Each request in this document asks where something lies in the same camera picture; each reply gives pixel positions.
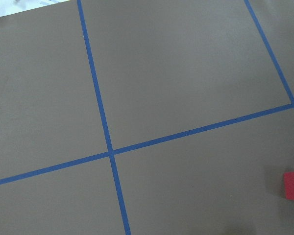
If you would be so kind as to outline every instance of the floor tile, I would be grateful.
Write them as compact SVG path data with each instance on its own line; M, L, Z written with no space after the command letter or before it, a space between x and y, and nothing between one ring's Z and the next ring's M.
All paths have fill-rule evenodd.
M294 1L250 1L294 94Z
M0 178L105 151L76 2L0 18Z
M242 0L84 0L115 148L289 103Z
M294 235L294 110L116 156L132 234Z
M122 235L109 159L0 186L0 235Z

